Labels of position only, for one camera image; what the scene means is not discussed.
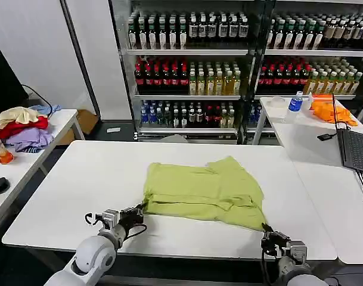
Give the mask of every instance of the purple cloth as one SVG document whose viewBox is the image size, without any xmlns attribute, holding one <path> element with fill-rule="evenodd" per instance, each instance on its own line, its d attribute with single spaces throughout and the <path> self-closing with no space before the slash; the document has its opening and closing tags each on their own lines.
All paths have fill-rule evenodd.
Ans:
<svg viewBox="0 0 363 286">
<path fill-rule="evenodd" d="M 54 137 L 45 129 L 26 128 L 20 133 L 9 137 L 5 143 L 14 145 L 15 151 L 19 152 L 27 147 L 43 149 L 54 140 Z"/>
</svg>

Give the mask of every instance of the laptop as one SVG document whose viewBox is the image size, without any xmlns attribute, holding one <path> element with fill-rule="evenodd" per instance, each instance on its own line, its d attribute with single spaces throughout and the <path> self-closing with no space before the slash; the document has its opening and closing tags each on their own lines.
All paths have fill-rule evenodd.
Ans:
<svg viewBox="0 0 363 286">
<path fill-rule="evenodd" d="M 336 118 L 335 96 L 333 94 L 332 100 L 342 165 L 363 172 L 363 134 L 348 130 L 347 128 L 339 128 L 338 124 L 341 122 L 338 122 Z"/>
</svg>

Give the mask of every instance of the cardboard box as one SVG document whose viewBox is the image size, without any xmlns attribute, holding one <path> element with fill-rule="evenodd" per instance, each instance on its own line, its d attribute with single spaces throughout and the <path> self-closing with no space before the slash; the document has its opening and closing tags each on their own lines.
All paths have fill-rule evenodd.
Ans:
<svg viewBox="0 0 363 286">
<path fill-rule="evenodd" d="M 93 115 L 90 111 L 85 109 L 78 110 L 76 118 L 79 122 L 82 132 L 87 135 L 91 133 L 91 131 L 99 121 L 98 116 Z M 73 129 L 70 129 L 59 141 L 58 145 L 69 145 L 74 140 L 75 136 Z"/>
</svg>

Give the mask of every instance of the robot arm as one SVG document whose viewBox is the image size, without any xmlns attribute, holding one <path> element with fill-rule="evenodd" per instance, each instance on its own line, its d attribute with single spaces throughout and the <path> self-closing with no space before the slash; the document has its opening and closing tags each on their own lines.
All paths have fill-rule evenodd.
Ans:
<svg viewBox="0 0 363 286">
<path fill-rule="evenodd" d="M 95 225 L 100 221 L 103 227 L 98 235 L 81 242 L 73 258 L 63 270 L 50 277 L 45 286 L 94 286 L 114 264 L 116 251 L 122 247 L 123 242 L 147 229 L 143 224 L 143 207 L 144 205 L 140 204 L 120 213 L 106 210 L 103 214 L 95 215 L 94 223 L 89 221 L 92 214 L 86 214 L 85 219 L 89 224 Z M 144 229 L 129 236 L 130 229 L 136 226 L 142 226 Z"/>
</svg>

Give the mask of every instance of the laptop keyboard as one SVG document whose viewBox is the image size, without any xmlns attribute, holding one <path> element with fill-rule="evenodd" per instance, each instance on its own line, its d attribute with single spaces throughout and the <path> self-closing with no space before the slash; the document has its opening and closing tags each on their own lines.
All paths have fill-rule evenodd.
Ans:
<svg viewBox="0 0 363 286">
<path fill-rule="evenodd" d="M 363 134 L 356 132 L 345 132 L 345 134 L 348 137 L 353 166 L 363 169 Z"/>
</svg>

